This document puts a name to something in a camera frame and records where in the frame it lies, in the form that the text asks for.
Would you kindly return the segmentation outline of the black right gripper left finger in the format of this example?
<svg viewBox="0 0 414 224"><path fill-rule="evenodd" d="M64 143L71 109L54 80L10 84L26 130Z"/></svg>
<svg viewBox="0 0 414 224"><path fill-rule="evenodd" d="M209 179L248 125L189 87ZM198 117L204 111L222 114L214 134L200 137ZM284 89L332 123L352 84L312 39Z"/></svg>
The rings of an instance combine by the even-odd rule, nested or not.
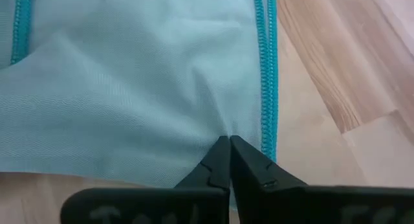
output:
<svg viewBox="0 0 414 224"><path fill-rule="evenodd" d="M71 195L61 224L227 224L230 199L228 137L217 139L174 188L90 188Z"/></svg>

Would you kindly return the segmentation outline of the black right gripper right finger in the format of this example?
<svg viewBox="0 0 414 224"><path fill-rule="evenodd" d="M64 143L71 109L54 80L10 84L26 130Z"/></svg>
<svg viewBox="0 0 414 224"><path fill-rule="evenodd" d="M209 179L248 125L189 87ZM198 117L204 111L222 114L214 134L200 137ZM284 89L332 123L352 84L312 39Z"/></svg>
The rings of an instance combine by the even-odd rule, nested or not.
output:
<svg viewBox="0 0 414 224"><path fill-rule="evenodd" d="M230 142L240 224L414 224L414 189L308 185L241 137Z"/></svg>

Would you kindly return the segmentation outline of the light blue microfiber towel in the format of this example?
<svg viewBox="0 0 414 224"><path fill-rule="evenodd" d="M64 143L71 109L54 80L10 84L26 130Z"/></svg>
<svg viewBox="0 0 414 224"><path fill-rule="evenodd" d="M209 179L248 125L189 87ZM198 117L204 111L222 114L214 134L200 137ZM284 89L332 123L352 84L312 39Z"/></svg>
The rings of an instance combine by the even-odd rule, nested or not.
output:
<svg viewBox="0 0 414 224"><path fill-rule="evenodd" d="M276 156L276 0L0 0L0 172L172 187Z"/></svg>

